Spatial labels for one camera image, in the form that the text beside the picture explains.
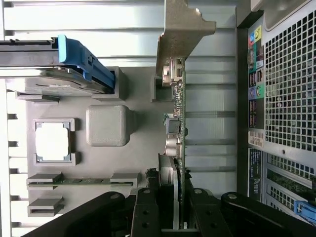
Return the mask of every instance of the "metal bracket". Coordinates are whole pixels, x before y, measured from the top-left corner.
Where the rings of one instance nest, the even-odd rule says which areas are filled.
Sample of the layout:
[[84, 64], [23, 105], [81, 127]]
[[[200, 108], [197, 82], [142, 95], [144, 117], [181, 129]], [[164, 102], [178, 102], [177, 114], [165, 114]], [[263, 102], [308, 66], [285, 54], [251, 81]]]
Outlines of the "metal bracket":
[[216, 30], [215, 21], [205, 21], [198, 9], [188, 8], [187, 0], [165, 0], [164, 32], [158, 40], [156, 75], [170, 58], [187, 59], [204, 36]]

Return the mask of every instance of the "white square component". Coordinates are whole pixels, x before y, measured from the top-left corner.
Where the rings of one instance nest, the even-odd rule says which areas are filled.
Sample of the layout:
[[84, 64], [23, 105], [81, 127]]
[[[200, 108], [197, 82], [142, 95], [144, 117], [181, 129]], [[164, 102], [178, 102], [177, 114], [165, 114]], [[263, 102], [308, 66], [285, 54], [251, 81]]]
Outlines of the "white square component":
[[91, 105], [86, 111], [87, 143], [93, 147], [120, 147], [129, 142], [135, 114], [124, 105]]
[[35, 133], [36, 154], [43, 161], [63, 161], [69, 154], [69, 132], [62, 122], [44, 122]]

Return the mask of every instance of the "blue latch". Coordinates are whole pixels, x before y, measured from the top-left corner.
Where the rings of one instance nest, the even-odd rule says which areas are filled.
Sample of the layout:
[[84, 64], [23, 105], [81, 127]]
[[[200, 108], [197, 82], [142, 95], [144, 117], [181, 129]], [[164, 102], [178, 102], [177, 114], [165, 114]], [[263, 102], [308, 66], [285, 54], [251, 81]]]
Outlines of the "blue latch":
[[68, 39], [65, 35], [58, 36], [59, 62], [77, 66], [83, 70], [83, 77], [92, 81], [92, 77], [114, 88], [115, 76], [78, 40]]
[[316, 224], [316, 207], [307, 201], [294, 201], [294, 212], [309, 222]]

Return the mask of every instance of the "screw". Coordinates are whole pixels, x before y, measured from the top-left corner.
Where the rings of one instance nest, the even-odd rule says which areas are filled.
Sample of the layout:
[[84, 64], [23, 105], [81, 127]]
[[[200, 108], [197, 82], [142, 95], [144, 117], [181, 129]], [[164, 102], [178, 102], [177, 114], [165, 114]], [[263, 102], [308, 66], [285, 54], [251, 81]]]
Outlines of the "screw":
[[194, 192], [195, 192], [196, 194], [201, 194], [201, 193], [202, 193], [202, 190], [201, 190], [201, 189], [194, 189]]
[[237, 198], [237, 196], [234, 194], [228, 194], [227, 196], [229, 199], [236, 199]]
[[118, 198], [118, 197], [119, 197], [118, 194], [114, 194], [114, 195], [112, 195], [112, 196], [110, 197], [110, 199], [116, 199], [116, 198]]

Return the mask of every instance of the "barcode label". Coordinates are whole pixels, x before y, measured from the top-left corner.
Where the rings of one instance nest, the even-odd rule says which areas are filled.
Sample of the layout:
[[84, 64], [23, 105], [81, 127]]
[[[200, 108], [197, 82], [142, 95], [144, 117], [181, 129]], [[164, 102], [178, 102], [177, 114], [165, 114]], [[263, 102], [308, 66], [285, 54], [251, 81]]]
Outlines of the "barcode label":
[[264, 135], [262, 132], [248, 131], [248, 143], [263, 148]]

